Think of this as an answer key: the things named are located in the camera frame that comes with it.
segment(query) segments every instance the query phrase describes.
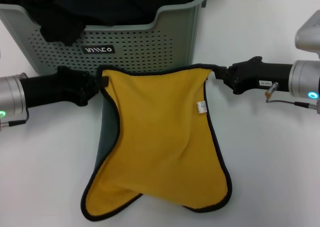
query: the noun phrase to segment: gray plastic basket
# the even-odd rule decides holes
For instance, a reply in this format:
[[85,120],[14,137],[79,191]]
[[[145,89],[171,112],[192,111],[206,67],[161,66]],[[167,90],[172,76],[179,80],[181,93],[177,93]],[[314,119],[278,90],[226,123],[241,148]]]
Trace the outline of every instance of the gray plastic basket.
[[0,4],[0,19],[40,74],[58,66],[96,72],[113,65],[132,72],[158,72],[192,63],[199,13],[206,0],[161,7],[150,24],[87,25],[72,45],[48,43],[40,26],[19,5]]

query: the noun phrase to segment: yellow cloth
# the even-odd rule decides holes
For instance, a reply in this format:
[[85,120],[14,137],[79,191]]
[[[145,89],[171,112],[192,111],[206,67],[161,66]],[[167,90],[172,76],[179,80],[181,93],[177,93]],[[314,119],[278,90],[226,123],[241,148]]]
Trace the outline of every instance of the yellow cloth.
[[109,67],[101,90],[116,108],[119,136],[112,152],[93,173],[82,198],[92,221],[109,218],[141,196],[150,195],[194,212],[220,209],[232,185],[206,100],[210,65],[150,75]]

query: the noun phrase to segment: white label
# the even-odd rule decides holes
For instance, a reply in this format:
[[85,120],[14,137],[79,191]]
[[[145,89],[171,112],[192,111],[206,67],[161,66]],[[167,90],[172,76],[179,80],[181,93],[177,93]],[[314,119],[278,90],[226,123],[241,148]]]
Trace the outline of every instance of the white label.
[[272,86],[271,81],[265,81],[265,80],[259,80],[259,85],[260,86]]
[[196,105],[198,106],[199,114],[207,113],[208,110],[205,101],[198,102]]

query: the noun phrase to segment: white surface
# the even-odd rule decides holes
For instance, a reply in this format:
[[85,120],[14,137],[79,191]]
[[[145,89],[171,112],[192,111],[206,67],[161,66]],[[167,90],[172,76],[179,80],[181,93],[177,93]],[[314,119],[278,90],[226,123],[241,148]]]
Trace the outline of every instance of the white surface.
[[[320,0],[210,0],[202,11],[194,63],[230,66],[317,60],[295,49],[298,28]],[[35,73],[0,24],[0,75]],[[293,100],[277,92],[274,99]],[[80,200],[94,168],[102,97],[84,108],[55,103],[30,109],[24,126],[0,133],[1,227],[318,227],[320,117],[266,104],[263,90],[233,95],[213,76],[208,107],[233,193],[221,210],[198,214],[143,196],[118,215],[87,221]]]

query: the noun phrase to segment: green indicator light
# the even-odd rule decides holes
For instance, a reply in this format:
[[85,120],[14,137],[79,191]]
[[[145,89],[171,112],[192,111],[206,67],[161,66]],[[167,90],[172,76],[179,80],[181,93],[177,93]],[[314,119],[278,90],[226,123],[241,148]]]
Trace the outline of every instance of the green indicator light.
[[6,116],[6,112],[0,110],[0,119]]

